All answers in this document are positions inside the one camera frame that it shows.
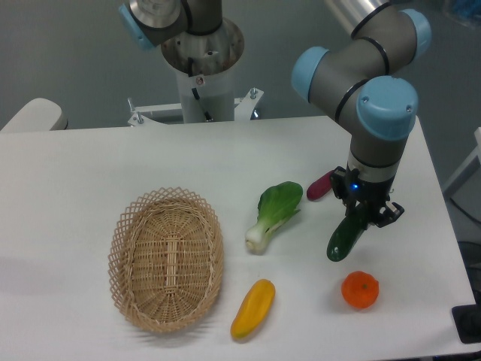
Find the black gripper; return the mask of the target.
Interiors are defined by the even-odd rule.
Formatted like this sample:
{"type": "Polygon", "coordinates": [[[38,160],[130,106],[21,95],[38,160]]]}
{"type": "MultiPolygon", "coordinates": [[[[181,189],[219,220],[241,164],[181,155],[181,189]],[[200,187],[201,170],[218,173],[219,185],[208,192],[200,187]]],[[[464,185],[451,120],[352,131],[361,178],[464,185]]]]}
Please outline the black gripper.
{"type": "Polygon", "coordinates": [[[398,220],[404,208],[391,202],[390,191],[398,167],[370,167],[366,165],[338,166],[331,175],[331,188],[337,199],[346,208],[345,215],[356,211],[363,205],[370,215],[376,215],[375,225],[378,228],[388,226],[398,220]]]}

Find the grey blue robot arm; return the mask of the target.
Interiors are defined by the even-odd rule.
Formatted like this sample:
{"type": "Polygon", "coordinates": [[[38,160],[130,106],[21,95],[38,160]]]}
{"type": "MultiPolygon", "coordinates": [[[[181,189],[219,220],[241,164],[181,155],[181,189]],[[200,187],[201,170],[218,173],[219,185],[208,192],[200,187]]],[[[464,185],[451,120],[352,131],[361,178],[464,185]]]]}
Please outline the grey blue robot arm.
{"type": "MultiPolygon", "coordinates": [[[[348,214],[364,208],[370,224],[384,227],[404,211],[389,192],[419,106],[415,89],[395,72],[428,49],[431,27],[421,13],[389,1],[327,5],[351,42],[337,52],[303,52],[291,84],[351,136],[347,165],[331,176],[334,194],[348,214]]],[[[138,45],[159,48],[177,72],[185,122],[234,119],[228,73],[243,54],[244,37],[223,16],[221,2],[126,1],[119,13],[138,45]]]]}

